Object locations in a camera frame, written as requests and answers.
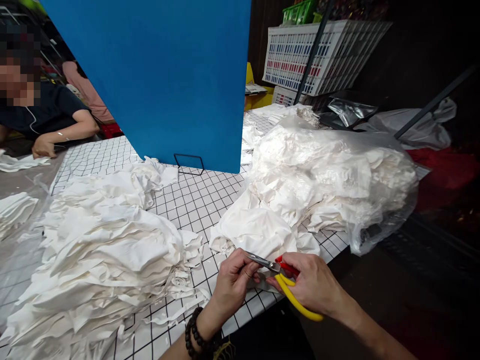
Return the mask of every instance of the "scissor blade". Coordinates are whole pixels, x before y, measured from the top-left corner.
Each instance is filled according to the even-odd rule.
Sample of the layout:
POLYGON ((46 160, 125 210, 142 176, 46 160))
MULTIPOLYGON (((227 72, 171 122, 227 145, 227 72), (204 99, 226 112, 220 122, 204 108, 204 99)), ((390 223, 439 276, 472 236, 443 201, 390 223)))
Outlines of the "scissor blade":
POLYGON ((246 252, 248 253, 248 255, 246 257, 249 258, 250 260, 253 260, 256 263, 259 263, 263 267, 266 267, 267 269, 270 269, 270 270, 272 270, 276 273, 279 272, 280 269, 277 269, 274 262, 268 261, 267 259, 264 259, 263 257, 255 255, 253 252, 249 252, 249 251, 246 251, 246 252))

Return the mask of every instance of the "white plastic crate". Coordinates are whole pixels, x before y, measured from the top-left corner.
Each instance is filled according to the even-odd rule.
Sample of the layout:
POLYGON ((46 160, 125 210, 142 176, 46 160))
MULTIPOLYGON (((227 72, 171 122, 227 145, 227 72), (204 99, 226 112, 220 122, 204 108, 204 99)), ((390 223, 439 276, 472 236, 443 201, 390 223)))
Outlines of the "white plastic crate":
MULTIPOLYGON (((275 90, 273 91, 273 97, 271 99, 272 104, 282 104, 285 106, 292 106, 295 101, 295 96, 297 96, 297 92, 281 87, 275 86, 275 90)), ((320 96, 309 96, 309 95, 300 95, 300 104, 303 105, 310 105, 313 111, 318 111, 323 108, 331 99, 329 99, 328 95, 320 95, 320 96)))
MULTIPOLYGON (((329 21, 303 94, 316 96, 351 87, 391 25, 384 21, 329 21)), ((263 80, 296 91, 319 26, 269 27, 263 80)))
MULTIPOLYGON (((295 97, 297 96, 297 92, 293 90, 289 90, 287 88, 281 86, 275 86, 275 90, 273 91, 273 97, 271 99, 272 104, 282 104, 285 106, 292 106, 295 101, 295 97)), ((300 95, 300 104, 303 104, 303 100, 305 99, 305 95, 300 95)))

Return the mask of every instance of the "forearm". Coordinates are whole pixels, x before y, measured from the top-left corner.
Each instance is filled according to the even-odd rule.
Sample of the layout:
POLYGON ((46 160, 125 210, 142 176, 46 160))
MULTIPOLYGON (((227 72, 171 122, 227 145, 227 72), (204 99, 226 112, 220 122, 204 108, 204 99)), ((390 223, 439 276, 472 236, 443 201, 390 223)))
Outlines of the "forearm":
POLYGON ((359 305, 350 298, 349 314, 338 320, 352 330, 376 358, 382 360, 416 359, 402 344, 378 325, 359 305))
POLYGON ((69 127, 65 127, 58 131, 43 134, 50 143, 64 143, 70 140, 80 140, 89 138, 99 132, 97 124, 87 122, 77 122, 69 127))
MULTIPOLYGON (((215 306, 209 302, 205 309, 198 315, 196 319, 196 327, 200 336, 206 341, 210 341, 214 335, 222 328, 223 319, 217 318, 218 313, 215 311, 215 306)), ((194 340, 194 335, 190 333, 191 343, 197 353, 201 353, 202 349, 194 340)), ((183 333, 177 341, 161 356, 161 360, 188 360, 190 355, 187 351, 185 343, 185 333, 183 333)))

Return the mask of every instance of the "beaded bracelet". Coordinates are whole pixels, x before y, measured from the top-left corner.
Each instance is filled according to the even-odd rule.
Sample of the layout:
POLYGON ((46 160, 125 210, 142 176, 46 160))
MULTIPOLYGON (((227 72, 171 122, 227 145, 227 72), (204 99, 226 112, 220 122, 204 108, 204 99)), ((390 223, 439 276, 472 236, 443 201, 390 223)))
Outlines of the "beaded bracelet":
POLYGON ((217 336, 214 336, 210 342, 205 341, 200 336, 199 330, 197 328, 197 318, 199 314, 202 312, 202 310, 203 310, 203 307, 201 306, 197 307, 193 311, 193 314, 191 315, 191 318, 190 320, 188 320, 188 323, 186 324, 186 327, 185 327, 185 346, 186 346, 186 350, 188 351, 188 355, 192 359, 195 359, 199 354, 195 351, 195 348, 192 345, 190 331, 193 334, 193 338, 195 339, 196 343, 198 344, 199 347, 201 347, 204 353, 213 352, 215 348, 218 346, 219 340, 221 339, 220 332, 218 332, 216 334, 217 336))

